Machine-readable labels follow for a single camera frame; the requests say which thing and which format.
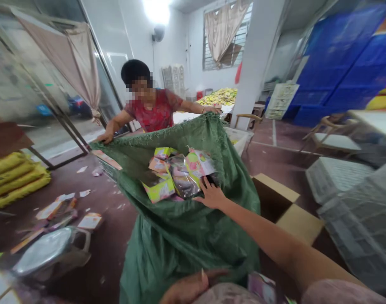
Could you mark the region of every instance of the short black hair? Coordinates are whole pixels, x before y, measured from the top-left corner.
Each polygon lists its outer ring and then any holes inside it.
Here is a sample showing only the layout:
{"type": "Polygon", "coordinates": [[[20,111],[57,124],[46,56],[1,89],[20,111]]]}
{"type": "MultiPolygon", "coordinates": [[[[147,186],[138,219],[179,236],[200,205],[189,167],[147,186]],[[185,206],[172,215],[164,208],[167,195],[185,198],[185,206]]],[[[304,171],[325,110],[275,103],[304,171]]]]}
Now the short black hair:
{"type": "Polygon", "coordinates": [[[131,59],[124,63],[121,69],[121,79],[127,88],[130,88],[141,77],[146,79],[149,87],[152,87],[151,72],[145,63],[138,59],[131,59]]]}

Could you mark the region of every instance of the woman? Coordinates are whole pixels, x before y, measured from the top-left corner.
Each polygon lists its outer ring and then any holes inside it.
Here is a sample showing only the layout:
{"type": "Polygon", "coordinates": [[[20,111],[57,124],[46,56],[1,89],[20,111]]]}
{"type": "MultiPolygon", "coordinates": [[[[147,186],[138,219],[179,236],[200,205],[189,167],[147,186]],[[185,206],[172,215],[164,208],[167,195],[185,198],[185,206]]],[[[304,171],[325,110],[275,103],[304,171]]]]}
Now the woman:
{"type": "Polygon", "coordinates": [[[108,144],[114,133],[130,121],[136,119],[145,132],[152,132],[173,126],[173,113],[184,111],[194,114],[205,112],[220,113],[213,107],[203,107],[197,103],[185,101],[171,91],[155,89],[148,66],[140,60],[129,60],[121,69],[121,78],[132,92],[134,99],[107,124],[105,133],[97,137],[98,141],[108,144]]]}
{"type": "MultiPolygon", "coordinates": [[[[300,242],[275,224],[227,199],[220,188],[204,177],[200,183],[204,198],[196,197],[212,209],[219,209],[244,229],[280,268],[288,273],[302,292],[303,304],[386,304],[386,299],[371,291],[328,257],[300,242]]],[[[244,288],[211,281],[223,270],[200,272],[172,285],[161,304],[260,303],[262,299],[244,288]]]]}

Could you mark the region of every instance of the wooden chair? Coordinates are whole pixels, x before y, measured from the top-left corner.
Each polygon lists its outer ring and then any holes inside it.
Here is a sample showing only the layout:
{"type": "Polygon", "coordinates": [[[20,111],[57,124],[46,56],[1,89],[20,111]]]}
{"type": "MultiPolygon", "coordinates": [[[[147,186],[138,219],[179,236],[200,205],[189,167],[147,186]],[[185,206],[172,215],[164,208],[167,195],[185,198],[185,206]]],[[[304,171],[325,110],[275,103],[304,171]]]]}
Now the wooden chair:
{"type": "Polygon", "coordinates": [[[259,124],[262,122],[262,120],[263,120],[263,117],[259,117],[259,116],[253,115],[253,114],[237,114],[237,115],[236,115],[235,129],[236,129],[236,126],[238,125],[239,117],[246,117],[246,118],[249,118],[249,119],[253,119],[253,120],[254,120],[253,129],[252,129],[252,131],[249,131],[249,133],[252,133],[252,135],[251,135],[251,139],[250,139],[250,141],[249,141],[249,144],[248,144],[247,147],[246,147],[246,148],[248,148],[249,145],[250,145],[251,142],[252,142],[253,135],[255,134],[255,131],[256,131],[258,125],[259,125],[259,124]]]}
{"type": "Polygon", "coordinates": [[[349,136],[334,134],[335,132],[342,131],[345,128],[349,128],[350,125],[354,125],[354,120],[348,120],[346,125],[337,125],[329,121],[330,116],[325,116],[321,119],[321,122],[308,133],[303,140],[306,140],[303,147],[299,150],[301,152],[308,142],[312,139],[315,143],[315,149],[309,154],[314,154],[319,148],[328,148],[348,153],[345,158],[349,158],[351,155],[357,153],[361,148],[356,144],[349,136]],[[318,131],[322,126],[325,126],[325,133],[319,133],[318,131]]]}

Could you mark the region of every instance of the green woven sack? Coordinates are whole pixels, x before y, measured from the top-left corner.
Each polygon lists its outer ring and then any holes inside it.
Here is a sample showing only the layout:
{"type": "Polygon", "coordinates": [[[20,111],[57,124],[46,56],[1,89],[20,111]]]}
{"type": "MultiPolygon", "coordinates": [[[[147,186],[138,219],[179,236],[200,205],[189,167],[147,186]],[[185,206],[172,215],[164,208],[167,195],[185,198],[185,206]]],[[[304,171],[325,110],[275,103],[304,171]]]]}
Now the green woven sack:
{"type": "Polygon", "coordinates": [[[120,280],[121,304],[158,303],[172,283],[201,268],[230,269],[224,280],[244,286],[247,273],[259,270],[256,243],[222,212],[192,200],[152,204],[137,179],[157,147],[172,147],[185,155],[187,146],[208,151],[226,197],[259,214],[255,186],[216,114],[91,146],[123,167],[118,187],[139,212],[120,280]]]}

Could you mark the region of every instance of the window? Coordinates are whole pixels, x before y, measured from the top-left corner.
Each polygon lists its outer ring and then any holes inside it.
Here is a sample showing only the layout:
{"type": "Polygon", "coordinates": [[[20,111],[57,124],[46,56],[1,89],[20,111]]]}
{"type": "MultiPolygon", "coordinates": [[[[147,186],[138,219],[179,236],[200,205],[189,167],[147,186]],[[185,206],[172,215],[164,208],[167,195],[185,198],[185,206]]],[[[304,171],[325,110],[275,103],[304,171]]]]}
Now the window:
{"type": "MultiPolygon", "coordinates": [[[[250,4],[248,11],[245,14],[245,17],[242,20],[240,28],[236,32],[235,37],[232,40],[227,52],[222,57],[221,68],[230,68],[233,66],[238,66],[242,62],[243,51],[245,48],[246,34],[249,29],[249,23],[252,15],[252,5],[250,4]]],[[[210,48],[208,47],[207,35],[205,33],[204,26],[204,43],[203,43],[203,56],[202,56],[202,70],[210,71],[217,69],[217,66],[214,62],[213,57],[210,53],[210,48]]]]}

